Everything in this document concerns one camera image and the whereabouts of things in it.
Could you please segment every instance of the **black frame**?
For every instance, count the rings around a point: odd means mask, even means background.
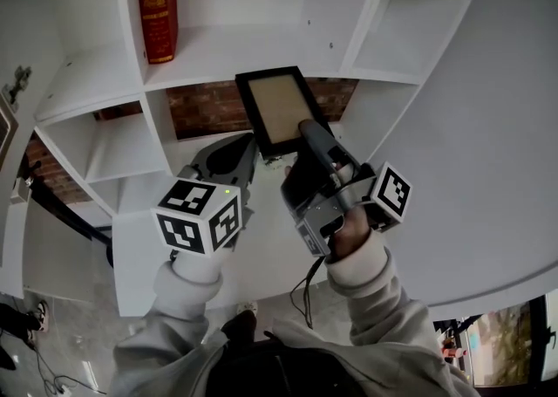
[[[531,361],[529,364],[529,377],[523,385],[503,387],[476,387],[482,397],[514,397],[547,396],[554,395],[558,388],[558,377],[541,381],[544,360],[546,357],[549,331],[547,326],[546,295],[531,299],[529,310],[531,314]]]
[[[241,94],[242,103],[244,104],[244,108],[246,108],[246,114],[248,115],[248,119],[254,128],[255,140],[264,159],[297,152],[303,142],[303,137],[301,136],[293,140],[272,144],[269,139],[268,131],[263,123],[262,116],[260,115],[258,105],[255,102],[254,95],[252,94],[252,89],[249,85],[250,80],[276,78],[279,76],[292,76],[294,78],[298,88],[300,88],[300,91],[306,100],[306,104],[308,105],[314,120],[331,133],[328,121],[323,116],[322,110],[314,98],[314,94],[312,94],[312,91],[306,83],[306,79],[297,66],[286,66],[283,68],[273,68],[271,70],[262,70],[259,72],[237,74],[235,77],[236,86]]]

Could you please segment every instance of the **gray sleeve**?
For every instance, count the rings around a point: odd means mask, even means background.
[[[145,316],[146,328],[114,348],[116,372],[109,395],[133,395],[162,367],[200,345],[208,330],[205,303],[221,288],[221,265],[184,258],[190,263],[186,269],[180,262],[160,267],[154,285],[157,298]]]
[[[328,265],[328,272],[333,289],[348,298],[353,345],[400,343],[426,349],[439,357],[450,388],[461,396],[477,395],[459,369],[443,363],[428,309],[405,293],[381,235],[371,234],[359,250]]]

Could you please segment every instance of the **brick wall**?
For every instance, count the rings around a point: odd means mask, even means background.
[[[46,186],[64,203],[89,202],[91,198],[82,188],[68,175],[68,173],[60,166],[56,158],[54,158],[43,144],[43,142],[34,133],[31,136],[29,144],[25,149],[25,153],[29,158],[29,165],[32,166],[35,161],[41,161],[41,168],[34,171],[36,177],[40,177]]]
[[[328,121],[339,121],[358,81],[307,78]],[[174,130],[179,140],[251,127],[234,81],[181,86],[167,90]]]
[[[307,78],[310,90],[323,115],[330,122],[339,121],[358,81],[355,79]],[[167,90],[174,130],[179,140],[213,133],[251,128],[234,81],[182,86]],[[139,102],[109,107],[96,112],[97,120],[114,120],[141,113]],[[64,203],[91,200],[62,169],[43,142],[33,134],[26,150],[30,163],[41,161],[35,173]]]

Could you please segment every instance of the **white wall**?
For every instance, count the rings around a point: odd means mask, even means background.
[[[558,0],[473,0],[372,159],[414,185],[390,236],[435,318],[558,288]]]

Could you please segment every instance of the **sleeve cuff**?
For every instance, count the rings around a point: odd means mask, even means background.
[[[153,289],[159,301],[175,305],[200,305],[217,294],[222,282],[220,272],[214,282],[195,282],[177,274],[171,263],[166,262],[157,272]]]
[[[326,264],[326,267],[336,285],[356,289],[378,277],[387,261],[384,237],[371,231],[362,247],[334,264]]]

